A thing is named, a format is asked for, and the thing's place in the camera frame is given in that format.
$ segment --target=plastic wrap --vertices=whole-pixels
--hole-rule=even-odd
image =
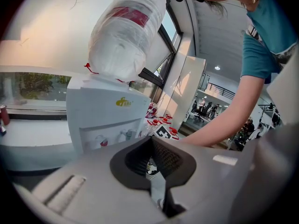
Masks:
[[[166,0],[114,0],[91,34],[91,70],[125,82],[138,79],[165,11]]]

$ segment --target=human arm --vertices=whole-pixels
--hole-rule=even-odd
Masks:
[[[263,78],[242,76],[231,105],[209,124],[182,141],[200,146],[211,146],[239,131],[254,109],[263,84]]]

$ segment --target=yellow logo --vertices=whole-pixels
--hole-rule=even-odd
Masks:
[[[129,102],[128,100],[125,99],[125,97],[122,97],[120,100],[118,100],[116,102],[117,106],[126,106],[129,107],[131,106],[131,102]]]

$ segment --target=teal sleeve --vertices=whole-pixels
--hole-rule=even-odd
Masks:
[[[245,34],[243,39],[242,76],[266,79],[278,72],[273,55],[258,40]]]

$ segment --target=hair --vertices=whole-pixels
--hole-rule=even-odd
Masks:
[[[205,3],[208,4],[211,10],[216,11],[218,14],[221,14],[222,16],[226,13],[228,14],[227,9],[219,2],[213,2],[213,1],[207,1],[205,0]]]

